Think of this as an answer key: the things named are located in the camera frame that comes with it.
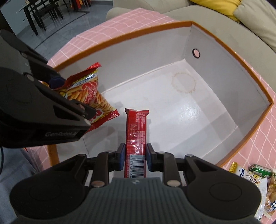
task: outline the yellow pillow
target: yellow pillow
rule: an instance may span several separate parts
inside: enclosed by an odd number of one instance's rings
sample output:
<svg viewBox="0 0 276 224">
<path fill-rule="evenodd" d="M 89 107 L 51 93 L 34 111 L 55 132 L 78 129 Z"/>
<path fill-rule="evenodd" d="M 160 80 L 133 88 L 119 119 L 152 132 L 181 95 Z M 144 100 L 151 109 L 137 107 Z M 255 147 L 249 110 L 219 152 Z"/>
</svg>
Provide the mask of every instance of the yellow pillow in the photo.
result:
<svg viewBox="0 0 276 224">
<path fill-rule="evenodd" d="M 241 0 L 191 0 L 192 2 L 216 10 L 217 12 L 228 16 L 230 19 L 233 19 L 237 22 L 239 20 L 233 16 L 233 12 L 240 5 Z"/>
</svg>

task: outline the red snack bag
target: red snack bag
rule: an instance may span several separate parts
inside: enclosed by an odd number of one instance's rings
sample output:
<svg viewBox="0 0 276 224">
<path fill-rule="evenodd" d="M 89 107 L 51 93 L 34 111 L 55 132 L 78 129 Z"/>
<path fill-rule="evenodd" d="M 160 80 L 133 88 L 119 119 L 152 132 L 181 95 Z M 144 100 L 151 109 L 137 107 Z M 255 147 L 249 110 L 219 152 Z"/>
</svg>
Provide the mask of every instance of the red snack bag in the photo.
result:
<svg viewBox="0 0 276 224">
<path fill-rule="evenodd" d="M 118 111 L 98 91 L 98 67 L 100 66 L 99 63 L 91 65 L 88 69 L 70 76 L 62 87 L 55 89 L 63 97 L 78 100 L 97 110 L 96 115 L 89 120 L 91 127 L 88 131 L 119 116 Z"/>
<path fill-rule="evenodd" d="M 125 109 L 126 119 L 126 163 L 124 177 L 144 178 L 146 129 L 148 110 Z"/>
</svg>

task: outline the stain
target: stain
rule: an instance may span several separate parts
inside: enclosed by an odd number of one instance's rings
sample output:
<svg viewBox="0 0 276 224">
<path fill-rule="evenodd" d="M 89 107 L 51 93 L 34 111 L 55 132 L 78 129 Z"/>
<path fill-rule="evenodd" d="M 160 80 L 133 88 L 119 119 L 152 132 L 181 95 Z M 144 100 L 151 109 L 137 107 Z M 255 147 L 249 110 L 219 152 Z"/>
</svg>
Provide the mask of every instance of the stain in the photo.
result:
<svg viewBox="0 0 276 224">
<path fill-rule="evenodd" d="M 187 72 L 177 72 L 172 77 L 172 87 L 180 93 L 192 93 L 197 85 L 196 80 Z"/>
</svg>

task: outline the pink tablecloth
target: pink tablecloth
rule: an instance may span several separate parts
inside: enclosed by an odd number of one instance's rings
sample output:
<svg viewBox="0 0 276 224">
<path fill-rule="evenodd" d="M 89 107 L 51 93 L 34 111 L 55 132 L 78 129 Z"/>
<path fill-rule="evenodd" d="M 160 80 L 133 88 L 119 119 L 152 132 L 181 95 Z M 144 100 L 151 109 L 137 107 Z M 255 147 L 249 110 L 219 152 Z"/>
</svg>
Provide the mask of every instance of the pink tablecloth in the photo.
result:
<svg viewBox="0 0 276 224">
<path fill-rule="evenodd" d="M 46 170 L 51 167 L 47 146 L 37 146 L 27 148 L 27 152 L 32 158 L 35 167 L 39 170 Z"/>
<path fill-rule="evenodd" d="M 55 67 L 87 48 L 125 33 L 172 22 L 175 22 L 175 20 L 158 12 L 141 8 L 135 9 L 77 35 L 49 60 L 48 65 Z M 274 99 L 275 92 L 250 65 L 248 66 L 261 80 L 272 99 Z M 238 162 L 245 168 L 256 163 L 268 168 L 276 168 L 275 128 L 276 107 L 273 106 L 247 144 L 223 168 L 228 169 L 233 161 Z M 263 217 L 262 223 L 270 224 L 272 220 Z"/>
</svg>

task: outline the gray tile floor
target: gray tile floor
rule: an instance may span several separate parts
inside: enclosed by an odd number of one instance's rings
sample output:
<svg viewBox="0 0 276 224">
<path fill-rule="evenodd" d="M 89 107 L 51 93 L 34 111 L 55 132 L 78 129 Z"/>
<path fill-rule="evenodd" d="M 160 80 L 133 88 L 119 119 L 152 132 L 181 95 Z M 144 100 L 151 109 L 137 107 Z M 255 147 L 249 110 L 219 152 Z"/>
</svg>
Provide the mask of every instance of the gray tile floor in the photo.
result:
<svg viewBox="0 0 276 224">
<path fill-rule="evenodd" d="M 93 4 L 91 7 L 82 7 L 82 12 L 67 12 L 66 7 L 61 6 L 63 20 L 53 21 L 50 16 L 46 15 L 43 18 L 46 31 L 36 24 L 37 36 L 28 26 L 17 37 L 49 60 L 74 36 L 103 23 L 111 8 L 112 5 Z"/>
</svg>

